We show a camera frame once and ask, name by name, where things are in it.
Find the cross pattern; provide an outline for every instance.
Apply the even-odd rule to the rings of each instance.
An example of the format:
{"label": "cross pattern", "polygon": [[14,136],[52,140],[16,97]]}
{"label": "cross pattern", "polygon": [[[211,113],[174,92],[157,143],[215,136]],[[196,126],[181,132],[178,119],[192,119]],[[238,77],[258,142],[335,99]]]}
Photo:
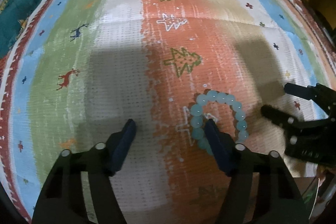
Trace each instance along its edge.
{"label": "cross pattern", "polygon": [[298,102],[294,101],[294,104],[295,104],[296,108],[298,108],[299,110],[301,110],[301,108],[300,108],[301,105]]}
{"label": "cross pattern", "polygon": [[157,24],[163,23],[167,32],[170,31],[172,27],[177,30],[180,25],[184,25],[187,22],[188,20],[185,18],[176,18],[173,15],[168,16],[166,14],[162,14],[162,19],[156,21]]}

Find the reindeer pattern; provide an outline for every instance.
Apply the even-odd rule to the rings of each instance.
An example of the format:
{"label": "reindeer pattern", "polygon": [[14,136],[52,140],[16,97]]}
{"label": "reindeer pattern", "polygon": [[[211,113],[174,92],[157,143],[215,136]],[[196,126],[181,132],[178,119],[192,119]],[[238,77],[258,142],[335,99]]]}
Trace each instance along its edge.
{"label": "reindeer pattern", "polygon": [[89,26],[89,24],[83,24],[82,26],[79,26],[77,29],[74,29],[73,31],[71,31],[71,33],[76,32],[75,35],[70,36],[70,38],[72,38],[70,41],[75,40],[77,37],[79,37],[81,35],[80,29],[85,27],[87,28]]}
{"label": "reindeer pattern", "polygon": [[71,74],[75,74],[76,76],[78,76],[78,74],[80,73],[80,71],[79,70],[77,70],[77,69],[72,69],[72,70],[70,70],[70,71],[68,71],[65,75],[60,75],[59,77],[58,77],[58,79],[60,80],[60,79],[64,79],[63,80],[63,83],[61,83],[61,84],[58,84],[59,85],[59,88],[57,89],[57,90],[60,90],[61,88],[63,88],[63,87],[67,87],[68,85],[69,85],[69,83],[70,83],[70,75]]}

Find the light blue bead bracelet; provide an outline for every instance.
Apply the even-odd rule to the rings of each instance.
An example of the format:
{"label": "light blue bead bracelet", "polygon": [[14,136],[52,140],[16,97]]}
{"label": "light blue bead bracelet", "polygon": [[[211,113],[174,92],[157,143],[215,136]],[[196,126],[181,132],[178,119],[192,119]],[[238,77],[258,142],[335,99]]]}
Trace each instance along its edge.
{"label": "light blue bead bracelet", "polygon": [[209,155],[213,155],[211,151],[210,144],[206,139],[204,134],[203,126],[203,106],[208,102],[217,101],[219,104],[227,104],[231,106],[232,110],[236,112],[234,115],[237,120],[236,129],[239,131],[238,140],[236,143],[243,143],[249,136],[247,133],[247,123],[245,121],[246,114],[242,110],[241,102],[236,101],[236,98],[232,94],[226,94],[224,92],[217,92],[215,90],[209,90],[207,94],[200,94],[196,98],[197,104],[190,108],[190,114],[192,118],[190,120],[190,125],[193,127],[192,138],[197,140],[197,145],[199,148],[204,149]]}

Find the teal blanket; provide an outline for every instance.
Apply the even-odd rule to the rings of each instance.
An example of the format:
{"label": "teal blanket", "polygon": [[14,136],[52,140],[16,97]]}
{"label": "teal blanket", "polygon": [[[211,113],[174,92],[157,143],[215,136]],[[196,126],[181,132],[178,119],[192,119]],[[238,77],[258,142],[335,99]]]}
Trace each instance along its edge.
{"label": "teal blanket", "polygon": [[41,0],[3,0],[0,4],[0,59],[16,42],[26,19]]}

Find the blue reindeer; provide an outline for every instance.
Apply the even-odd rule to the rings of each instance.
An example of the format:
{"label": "blue reindeer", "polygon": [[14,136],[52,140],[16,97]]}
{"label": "blue reindeer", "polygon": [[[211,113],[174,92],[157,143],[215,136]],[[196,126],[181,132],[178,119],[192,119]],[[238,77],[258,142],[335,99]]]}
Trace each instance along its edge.
{"label": "blue reindeer", "polygon": [[89,26],[89,24],[83,24],[82,26],[78,27],[77,29],[74,29],[73,31],[71,31],[71,33],[76,32],[76,34],[74,36],[70,36],[71,38],[73,38],[70,41],[75,40],[77,37],[79,37],[81,35],[81,32],[79,31],[80,28],[82,28],[82,27],[87,28],[88,26]]}

